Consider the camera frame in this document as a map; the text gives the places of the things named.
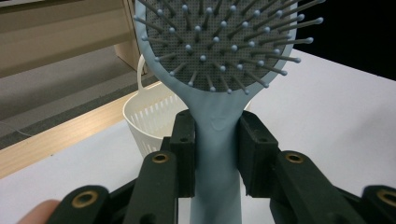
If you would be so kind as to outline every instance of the light blue hairbrush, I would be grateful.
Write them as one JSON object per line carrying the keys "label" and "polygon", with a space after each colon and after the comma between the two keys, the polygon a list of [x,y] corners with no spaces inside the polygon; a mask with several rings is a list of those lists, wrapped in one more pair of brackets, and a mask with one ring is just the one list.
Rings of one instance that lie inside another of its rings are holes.
{"label": "light blue hairbrush", "polygon": [[136,0],[135,30],[154,75],[187,105],[196,122],[191,224],[240,224],[236,124],[245,106],[291,58],[300,11],[314,0]]}

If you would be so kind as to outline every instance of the gray floor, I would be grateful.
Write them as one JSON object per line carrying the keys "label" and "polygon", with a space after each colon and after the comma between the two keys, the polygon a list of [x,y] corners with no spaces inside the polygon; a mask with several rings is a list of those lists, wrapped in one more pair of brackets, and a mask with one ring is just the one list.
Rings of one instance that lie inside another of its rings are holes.
{"label": "gray floor", "polygon": [[136,71],[113,47],[0,78],[0,149],[28,137],[15,130],[40,133],[135,90]]}

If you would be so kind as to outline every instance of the brass ring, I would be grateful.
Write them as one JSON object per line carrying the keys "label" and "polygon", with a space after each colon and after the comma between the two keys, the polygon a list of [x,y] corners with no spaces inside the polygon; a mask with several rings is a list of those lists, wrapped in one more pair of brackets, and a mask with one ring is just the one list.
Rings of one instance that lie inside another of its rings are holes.
{"label": "brass ring", "polygon": [[152,158],[152,161],[155,163],[164,163],[169,160],[169,157],[166,154],[157,154]]}
{"label": "brass ring", "polygon": [[396,207],[396,192],[386,189],[381,189],[376,193],[376,196],[381,199],[382,202],[389,204],[390,206]]}
{"label": "brass ring", "polygon": [[288,153],[286,154],[286,160],[293,162],[293,163],[303,163],[304,162],[304,157],[300,156],[297,153]]}
{"label": "brass ring", "polygon": [[72,205],[75,208],[83,208],[96,202],[97,199],[98,199],[98,193],[96,191],[87,190],[77,195],[73,199]]}

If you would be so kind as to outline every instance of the black background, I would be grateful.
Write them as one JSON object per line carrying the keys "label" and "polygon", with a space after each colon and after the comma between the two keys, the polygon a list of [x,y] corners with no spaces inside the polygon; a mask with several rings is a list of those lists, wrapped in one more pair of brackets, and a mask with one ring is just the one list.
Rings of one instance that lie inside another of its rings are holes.
{"label": "black background", "polygon": [[[299,6],[310,2],[302,1]],[[303,21],[323,17],[321,25],[297,30],[314,37],[294,48],[374,75],[396,80],[395,9],[390,1],[327,0],[303,10]]]}

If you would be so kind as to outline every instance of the white basket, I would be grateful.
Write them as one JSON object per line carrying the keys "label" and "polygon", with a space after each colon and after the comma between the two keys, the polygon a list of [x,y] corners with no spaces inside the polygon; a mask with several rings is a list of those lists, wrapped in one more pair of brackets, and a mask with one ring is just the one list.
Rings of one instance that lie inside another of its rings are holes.
{"label": "white basket", "polygon": [[[146,157],[160,150],[165,136],[171,136],[176,114],[187,109],[178,98],[161,82],[149,87],[142,86],[142,70],[145,64],[143,55],[137,65],[137,94],[123,107],[123,116],[128,122],[140,153]],[[250,102],[245,107],[249,110]]]}

